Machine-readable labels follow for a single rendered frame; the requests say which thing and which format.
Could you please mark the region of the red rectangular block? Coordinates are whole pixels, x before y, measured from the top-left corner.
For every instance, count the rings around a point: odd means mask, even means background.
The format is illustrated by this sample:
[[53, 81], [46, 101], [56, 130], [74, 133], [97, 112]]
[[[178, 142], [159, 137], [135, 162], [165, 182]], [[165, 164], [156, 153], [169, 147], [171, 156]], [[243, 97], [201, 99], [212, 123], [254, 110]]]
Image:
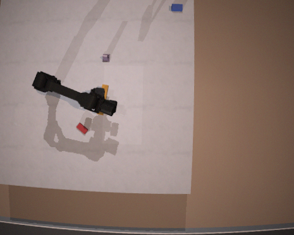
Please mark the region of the red rectangular block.
[[88, 129], [81, 123], [79, 123], [76, 128], [80, 130], [84, 135], [88, 132]]

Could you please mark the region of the blue rectangular block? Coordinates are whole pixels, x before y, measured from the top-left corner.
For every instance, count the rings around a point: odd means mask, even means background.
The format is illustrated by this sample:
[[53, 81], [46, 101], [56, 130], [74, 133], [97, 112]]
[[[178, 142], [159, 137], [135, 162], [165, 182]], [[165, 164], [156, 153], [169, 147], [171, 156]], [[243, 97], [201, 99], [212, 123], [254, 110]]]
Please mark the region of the blue rectangular block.
[[182, 4], [172, 4], [171, 11], [183, 11]]

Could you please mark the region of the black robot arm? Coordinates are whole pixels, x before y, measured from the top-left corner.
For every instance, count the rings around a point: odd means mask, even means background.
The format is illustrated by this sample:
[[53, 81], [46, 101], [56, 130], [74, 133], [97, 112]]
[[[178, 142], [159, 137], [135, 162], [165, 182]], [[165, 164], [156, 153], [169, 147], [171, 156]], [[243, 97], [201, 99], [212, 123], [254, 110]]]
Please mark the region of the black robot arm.
[[[55, 92], [65, 97], [77, 101], [84, 109], [88, 111], [99, 113], [103, 112], [109, 116], [114, 114], [116, 105], [105, 100], [104, 88], [93, 88], [90, 93], [80, 93], [71, 88], [61, 85], [61, 80], [57, 80], [55, 76], [46, 74], [42, 71], [37, 72], [34, 82], [32, 83], [34, 89], [41, 92]], [[98, 98], [99, 97], [99, 98]], [[95, 109], [94, 111], [92, 109]]]

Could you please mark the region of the orange bar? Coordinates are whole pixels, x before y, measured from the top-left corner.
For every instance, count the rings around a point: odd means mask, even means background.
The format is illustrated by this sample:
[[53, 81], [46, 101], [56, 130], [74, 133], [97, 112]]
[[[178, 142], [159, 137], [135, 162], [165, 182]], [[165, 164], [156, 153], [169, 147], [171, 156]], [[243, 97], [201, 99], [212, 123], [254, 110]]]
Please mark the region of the orange bar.
[[[102, 88], [105, 89], [105, 95], [104, 96], [105, 96], [105, 99], [107, 99], [107, 92], [108, 92], [109, 85], [102, 85]], [[100, 112], [100, 111], [97, 114], [104, 115], [104, 113]]]

